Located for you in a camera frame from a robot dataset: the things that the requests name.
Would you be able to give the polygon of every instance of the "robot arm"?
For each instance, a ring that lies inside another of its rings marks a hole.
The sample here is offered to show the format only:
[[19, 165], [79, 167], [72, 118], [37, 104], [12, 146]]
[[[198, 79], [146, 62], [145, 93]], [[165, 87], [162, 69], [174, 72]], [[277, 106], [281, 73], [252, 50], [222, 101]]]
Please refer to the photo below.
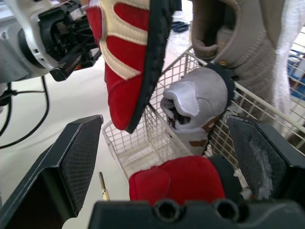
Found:
[[51, 73], [62, 81], [100, 56], [79, 0], [5, 0], [14, 19], [1, 19], [0, 83]]

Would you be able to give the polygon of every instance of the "blue object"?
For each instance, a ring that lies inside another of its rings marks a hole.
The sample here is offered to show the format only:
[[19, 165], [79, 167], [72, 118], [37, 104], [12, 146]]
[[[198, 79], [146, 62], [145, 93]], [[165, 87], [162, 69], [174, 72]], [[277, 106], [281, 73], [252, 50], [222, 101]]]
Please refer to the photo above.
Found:
[[[291, 50], [291, 51], [295, 52], [296, 55], [289, 54], [289, 57], [295, 57], [297, 59], [300, 59], [301, 55], [304, 55], [304, 53], [300, 52], [300, 51], [296, 51], [296, 50]], [[301, 83], [305, 84], [305, 78], [300, 79], [299, 77], [294, 75], [295, 67], [298, 67], [298, 65], [299, 65], [299, 63], [295, 63], [293, 61], [288, 60], [288, 65], [287, 65], [288, 75], [290, 77], [292, 77], [293, 79], [296, 79], [296, 80], [300, 81]], [[302, 100], [305, 100], [305, 85], [300, 84], [300, 86], [298, 86], [294, 90], [295, 91], [291, 90], [291, 95], [292, 96], [294, 96], [296, 98], [299, 98], [299, 99], [302, 99]]]
[[178, 33], [181, 33], [181, 32], [185, 32], [189, 29], [189, 24], [183, 22], [183, 21], [174, 21], [172, 23], [172, 30], [174, 32], [178, 32]]

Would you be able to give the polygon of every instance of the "red slipper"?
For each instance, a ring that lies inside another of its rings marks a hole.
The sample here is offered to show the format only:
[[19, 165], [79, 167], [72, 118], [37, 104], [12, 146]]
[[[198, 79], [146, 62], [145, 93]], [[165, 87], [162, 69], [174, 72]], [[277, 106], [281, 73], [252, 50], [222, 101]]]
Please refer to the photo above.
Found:
[[174, 0], [90, 0], [113, 124], [132, 133], [161, 75]]

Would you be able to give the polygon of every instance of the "black cable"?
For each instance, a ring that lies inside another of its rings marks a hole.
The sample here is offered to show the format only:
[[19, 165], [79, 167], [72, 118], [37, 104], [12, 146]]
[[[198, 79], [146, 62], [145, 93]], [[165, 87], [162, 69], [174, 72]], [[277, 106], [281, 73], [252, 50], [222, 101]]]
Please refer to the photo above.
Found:
[[44, 120], [48, 116], [49, 109], [50, 109], [50, 100], [49, 100], [49, 93], [48, 93], [48, 88], [47, 88], [47, 85], [46, 85], [46, 80], [45, 80], [44, 75], [41, 77], [41, 81], [42, 81], [42, 85], [43, 85], [44, 94], [45, 94], [45, 97], [46, 97], [46, 111], [45, 111], [42, 119], [27, 135], [18, 139], [17, 141], [6, 144], [4, 146], [0, 146], [0, 149], [4, 149], [4, 148], [10, 147], [10, 146], [13, 146], [13, 145], [15, 145], [19, 142], [22, 142], [23, 140], [27, 139], [28, 137], [30, 137], [41, 126], [41, 124], [44, 122]]
[[[8, 90], [11, 90], [11, 83], [8, 83]], [[9, 103], [8, 103], [8, 112], [7, 112], [7, 115], [6, 115], [5, 123], [4, 123], [3, 127], [2, 127], [2, 129], [0, 130], [0, 137], [2, 136], [2, 134], [4, 133], [6, 128], [8, 127], [9, 122], [10, 122], [10, 118], [11, 118], [11, 110], [12, 110], [11, 97], [9, 97], [8, 100], [9, 100]]]
[[44, 91], [22, 91], [22, 92], [17, 92], [17, 94], [26, 94], [26, 93], [44, 93]]

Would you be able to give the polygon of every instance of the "wire rack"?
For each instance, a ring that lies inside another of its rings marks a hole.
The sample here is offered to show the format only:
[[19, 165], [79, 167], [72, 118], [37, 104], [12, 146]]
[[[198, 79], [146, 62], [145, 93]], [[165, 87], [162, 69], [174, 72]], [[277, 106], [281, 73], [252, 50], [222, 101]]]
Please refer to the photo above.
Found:
[[[165, 88], [202, 65], [205, 63], [196, 58], [190, 47], [163, 71], [152, 94], [150, 104], [146, 107], [137, 129], [132, 135], [117, 130], [112, 122], [103, 128], [103, 134], [112, 156], [118, 162], [126, 179], [135, 172], [160, 165], [167, 160], [191, 155], [165, 121], [166, 115], [160, 107], [160, 101]], [[298, 85], [304, 85], [301, 79], [294, 78], [293, 81]], [[297, 85], [293, 84], [292, 92], [298, 91], [296, 88]], [[235, 99], [225, 115], [243, 115], [258, 120], [268, 120], [269, 123], [281, 130], [286, 139], [293, 136], [295, 141], [292, 145], [303, 154], [300, 149], [304, 147], [305, 143], [305, 128], [302, 126], [305, 114], [304, 97], [304, 94], [298, 98], [292, 96], [290, 114], [283, 114], [236, 83]], [[234, 166], [235, 175], [239, 177], [242, 186], [247, 187], [239, 169], [230, 132], [224, 119], [216, 124], [205, 152], [205, 156], [214, 154], [224, 155]]]

